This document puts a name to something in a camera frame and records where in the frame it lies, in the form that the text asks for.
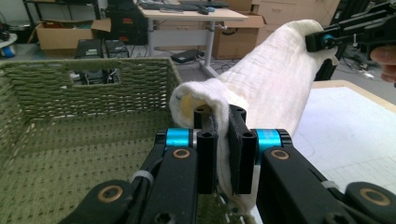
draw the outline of green woven basket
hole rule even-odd
[[[120,83],[75,85],[75,70],[120,69]],[[0,64],[0,223],[57,223],[87,192],[139,169],[181,82],[168,59]],[[200,223],[227,223],[200,197]]]

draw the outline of white towel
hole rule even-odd
[[[289,22],[218,78],[183,83],[171,96],[172,116],[181,127],[193,128],[196,106],[212,107],[219,134],[219,188],[238,214],[249,212],[256,203],[260,167],[254,169],[251,193],[234,195],[227,142],[229,104],[246,109],[249,129],[285,129],[292,136],[316,72],[324,60],[336,62],[336,49],[306,51],[304,37],[322,30],[316,21]]]

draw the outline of blue cylindrical part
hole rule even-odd
[[[170,128],[166,133],[166,147],[188,147],[190,144],[189,129]]]
[[[259,140],[259,155],[256,165],[262,164],[262,154],[270,147],[282,147],[282,140],[276,129],[256,129]]]
[[[332,38],[334,38],[334,36],[332,36],[332,35],[324,35],[324,36],[322,37],[322,41],[323,41],[323,40],[326,40],[326,39],[332,39]]]

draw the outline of person's hand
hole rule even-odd
[[[382,64],[381,78],[396,83],[396,46],[384,46],[373,49],[370,54],[373,61]]]

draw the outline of table surface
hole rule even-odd
[[[377,104],[384,106],[386,109],[396,113],[396,105],[348,81],[344,81],[344,80],[317,81],[314,82],[314,85],[312,86],[313,89],[331,88],[331,87],[348,87],[353,91],[359,93],[360,95],[370,99],[371,101],[374,101]]]
[[[242,21],[247,19],[240,13],[234,12],[228,8],[217,8],[209,15],[202,15],[196,11],[184,11],[181,13],[165,13],[159,10],[145,10],[139,7],[143,16],[154,20],[180,20],[180,21]]]

